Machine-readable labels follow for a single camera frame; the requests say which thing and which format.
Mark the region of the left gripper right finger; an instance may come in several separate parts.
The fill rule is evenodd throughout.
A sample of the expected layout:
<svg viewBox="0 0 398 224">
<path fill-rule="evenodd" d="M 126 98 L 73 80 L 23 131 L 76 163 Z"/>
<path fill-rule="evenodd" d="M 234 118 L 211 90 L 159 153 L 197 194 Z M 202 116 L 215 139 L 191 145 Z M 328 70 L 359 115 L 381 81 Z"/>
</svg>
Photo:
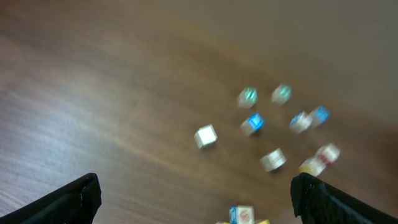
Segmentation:
<svg viewBox="0 0 398 224">
<path fill-rule="evenodd" d="M 308 173 L 292 179 L 290 195 L 303 224 L 397 224 L 397 218 Z"/>
</svg>

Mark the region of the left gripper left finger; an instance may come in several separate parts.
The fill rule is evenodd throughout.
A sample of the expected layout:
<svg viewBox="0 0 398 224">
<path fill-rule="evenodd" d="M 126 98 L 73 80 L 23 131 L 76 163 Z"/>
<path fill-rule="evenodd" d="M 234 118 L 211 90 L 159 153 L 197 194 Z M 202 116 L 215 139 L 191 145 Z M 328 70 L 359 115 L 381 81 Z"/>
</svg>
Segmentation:
<svg viewBox="0 0 398 224">
<path fill-rule="evenodd" d="M 92 224 L 101 204 L 98 176 L 95 173 L 87 173 L 25 207 L 1 217 L 1 223 Z"/>
</svg>

